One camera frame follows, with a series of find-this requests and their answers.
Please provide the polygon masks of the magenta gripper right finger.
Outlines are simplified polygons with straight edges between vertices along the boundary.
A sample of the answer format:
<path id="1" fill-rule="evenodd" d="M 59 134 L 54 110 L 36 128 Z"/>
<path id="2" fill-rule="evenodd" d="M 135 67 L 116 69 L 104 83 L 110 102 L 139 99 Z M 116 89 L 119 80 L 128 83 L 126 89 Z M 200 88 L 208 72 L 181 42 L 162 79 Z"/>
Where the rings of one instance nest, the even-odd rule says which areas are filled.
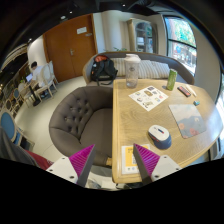
<path id="1" fill-rule="evenodd" d="M 137 162 L 143 185 L 150 184 L 152 182 L 152 173 L 160 156 L 138 144 L 133 145 L 133 155 Z"/>

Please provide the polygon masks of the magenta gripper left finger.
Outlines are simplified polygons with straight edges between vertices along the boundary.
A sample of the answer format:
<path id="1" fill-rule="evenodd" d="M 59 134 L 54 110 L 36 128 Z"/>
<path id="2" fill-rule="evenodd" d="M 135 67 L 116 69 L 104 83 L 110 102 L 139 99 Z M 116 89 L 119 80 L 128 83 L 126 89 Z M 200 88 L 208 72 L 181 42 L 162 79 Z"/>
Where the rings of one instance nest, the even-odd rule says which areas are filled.
<path id="1" fill-rule="evenodd" d="M 84 187 L 95 158 L 95 145 L 90 145 L 69 157 L 72 167 L 77 173 L 77 185 Z"/>

